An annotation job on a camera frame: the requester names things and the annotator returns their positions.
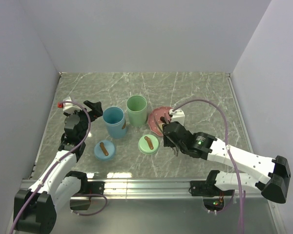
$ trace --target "green cup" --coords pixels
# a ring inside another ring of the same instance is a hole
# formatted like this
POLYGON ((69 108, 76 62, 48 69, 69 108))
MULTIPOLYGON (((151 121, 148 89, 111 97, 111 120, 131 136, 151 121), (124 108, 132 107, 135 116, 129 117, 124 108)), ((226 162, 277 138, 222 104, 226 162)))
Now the green cup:
POLYGON ((134 127, 141 127, 147 121, 147 100, 144 96, 133 95, 127 100, 129 122, 134 127))

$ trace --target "blue lid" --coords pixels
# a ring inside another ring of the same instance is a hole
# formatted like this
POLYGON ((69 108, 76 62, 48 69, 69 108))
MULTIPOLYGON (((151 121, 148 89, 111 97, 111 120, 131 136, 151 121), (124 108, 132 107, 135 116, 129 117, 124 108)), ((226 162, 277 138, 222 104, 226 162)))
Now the blue lid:
POLYGON ((102 140, 94 147, 94 155, 101 161, 111 160, 114 158, 115 152, 115 145, 109 140, 102 140))

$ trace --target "light blue cup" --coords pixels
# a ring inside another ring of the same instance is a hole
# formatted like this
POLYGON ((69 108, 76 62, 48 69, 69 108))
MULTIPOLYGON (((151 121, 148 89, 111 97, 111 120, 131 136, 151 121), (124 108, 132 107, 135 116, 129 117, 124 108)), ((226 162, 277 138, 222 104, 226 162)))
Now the light blue cup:
POLYGON ((125 114, 119 107, 112 106, 103 112, 103 120, 105 122, 108 134, 115 139, 124 137, 127 133, 125 114))

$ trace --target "white wall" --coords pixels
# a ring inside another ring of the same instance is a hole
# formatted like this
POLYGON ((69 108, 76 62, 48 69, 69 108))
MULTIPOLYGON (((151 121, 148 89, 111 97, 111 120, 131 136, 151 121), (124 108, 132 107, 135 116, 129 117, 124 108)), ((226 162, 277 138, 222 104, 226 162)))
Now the white wall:
POLYGON ((232 81, 254 150, 289 160, 290 189, 280 207, 293 234, 293 0, 272 0, 232 81))
POLYGON ((232 72, 271 0, 20 0, 58 71, 232 72))
POLYGON ((35 161, 59 74, 18 0, 0 0, 0 234, 35 161))

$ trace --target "marble surface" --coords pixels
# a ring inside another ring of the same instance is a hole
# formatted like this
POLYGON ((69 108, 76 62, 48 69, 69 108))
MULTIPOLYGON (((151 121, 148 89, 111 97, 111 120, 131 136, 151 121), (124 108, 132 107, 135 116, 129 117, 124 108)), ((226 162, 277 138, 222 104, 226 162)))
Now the marble surface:
MULTIPOLYGON (((181 153, 176 157, 170 148, 163 147, 160 137, 161 146, 156 154, 142 154, 138 149, 138 140, 151 131, 147 124, 141 128, 129 124, 126 100, 133 94, 141 94, 147 99, 148 113, 157 107, 175 107, 193 98, 213 101, 223 109, 228 119, 229 143, 244 150, 249 149, 225 73, 63 73, 33 178, 40 177, 57 152, 65 119, 62 110, 57 108, 57 102, 67 96, 74 97, 79 103, 87 99, 101 101, 103 110, 118 106, 125 111, 128 123, 127 135, 122 139, 112 139, 103 119, 94 121, 84 154, 73 170, 86 172, 93 178, 192 177, 207 176, 210 170, 233 171, 231 167, 181 153), (102 162, 94 157, 94 146, 103 139, 111 140, 117 147, 116 156, 111 161, 102 162)), ((191 103, 182 109, 186 114, 185 127, 188 130, 202 131, 224 139, 223 120, 212 106, 191 103)))

